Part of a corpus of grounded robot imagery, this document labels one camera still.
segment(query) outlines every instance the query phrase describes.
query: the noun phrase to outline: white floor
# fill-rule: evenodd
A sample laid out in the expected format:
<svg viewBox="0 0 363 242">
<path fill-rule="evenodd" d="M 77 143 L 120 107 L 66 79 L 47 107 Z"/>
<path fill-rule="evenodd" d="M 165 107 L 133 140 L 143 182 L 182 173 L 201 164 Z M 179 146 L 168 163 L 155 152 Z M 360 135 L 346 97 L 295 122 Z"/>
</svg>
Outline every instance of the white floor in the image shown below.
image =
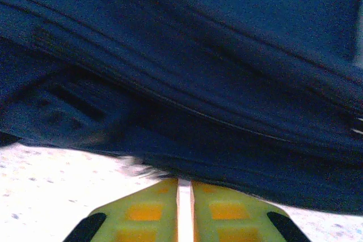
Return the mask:
<svg viewBox="0 0 363 242">
<path fill-rule="evenodd" d="M 135 170 L 80 151 L 0 149 L 0 241 L 63 241 L 93 209 L 158 182 Z M 280 207 L 312 242 L 363 242 L 363 217 Z"/>
</svg>

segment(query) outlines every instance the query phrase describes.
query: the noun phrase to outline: yellow object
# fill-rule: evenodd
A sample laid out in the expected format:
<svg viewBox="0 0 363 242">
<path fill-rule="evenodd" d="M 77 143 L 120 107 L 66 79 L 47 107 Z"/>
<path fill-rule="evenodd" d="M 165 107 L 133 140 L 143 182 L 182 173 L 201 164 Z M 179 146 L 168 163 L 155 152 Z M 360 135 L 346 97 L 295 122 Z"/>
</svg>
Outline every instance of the yellow object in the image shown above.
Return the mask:
<svg viewBox="0 0 363 242">
<path fill-rule="evenodd" d="M 194 203 L 188 230 L 194 242 L 309 241 L 276 206 L 221 186 L 192 182 L 188 188 Z M 178 180 L 167 179 L 104 205 L 81 221 L 65 242 L 177 242 L 177 212 L 185 220 L 186 211 L 185 204 L 177 206 L 177 192 Z M 187 230 L 182 228 L 188 225 L 179 226 L 184 235 Z"/>
</svg>

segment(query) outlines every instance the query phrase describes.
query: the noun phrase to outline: speckled floor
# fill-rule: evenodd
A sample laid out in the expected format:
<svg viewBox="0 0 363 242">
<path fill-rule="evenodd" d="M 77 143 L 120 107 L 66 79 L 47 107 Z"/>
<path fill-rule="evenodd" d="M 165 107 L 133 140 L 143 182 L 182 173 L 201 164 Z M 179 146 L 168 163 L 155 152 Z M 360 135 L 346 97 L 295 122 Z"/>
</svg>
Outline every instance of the speckled floor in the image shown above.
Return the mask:
<svg viewBox="0 0 363 242">
<path fill-rule="evenodd" d="M 63 241 L 93 209 L 158 182 L 134 171 L 86 152 L 1 148 L 0 241 Z M 313 242 L 363 242 L 363 217 L 280 207 Z"/>
</svg>

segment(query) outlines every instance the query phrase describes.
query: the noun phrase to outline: yellow plastic part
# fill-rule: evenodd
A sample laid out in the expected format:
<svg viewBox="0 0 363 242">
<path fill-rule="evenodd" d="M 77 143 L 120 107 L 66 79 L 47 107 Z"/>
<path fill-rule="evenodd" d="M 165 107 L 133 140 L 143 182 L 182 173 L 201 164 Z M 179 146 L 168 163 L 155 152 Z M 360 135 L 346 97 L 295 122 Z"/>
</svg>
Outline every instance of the yellow plastic part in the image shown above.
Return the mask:
<svg viewBox="0 0 363 242">
<path fill-rule="evenodd" d="M 276 206 L 221 186 L 193 182 L 195 242 L 286 242 L 267 217 Z"/>
<path fill-rule="evenodd" d="M 168 179 L 94 210 L 106 220 L 91 242 L 176 242 L 177 179 Z"/>
</svg>

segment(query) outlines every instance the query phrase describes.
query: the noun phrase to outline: navy blue fabric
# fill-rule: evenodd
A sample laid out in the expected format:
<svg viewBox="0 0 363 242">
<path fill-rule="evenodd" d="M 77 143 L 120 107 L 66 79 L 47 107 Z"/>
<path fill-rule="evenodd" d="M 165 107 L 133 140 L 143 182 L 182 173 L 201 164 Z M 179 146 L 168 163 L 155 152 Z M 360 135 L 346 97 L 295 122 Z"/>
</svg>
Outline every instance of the navy blue fabric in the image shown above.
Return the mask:
<svg viewBox="0 0 363 242">
<path fill-rule="evenodd" d="M 0 131 L 362 214 L 359 3 L 0 0 Z"/>
</svg>

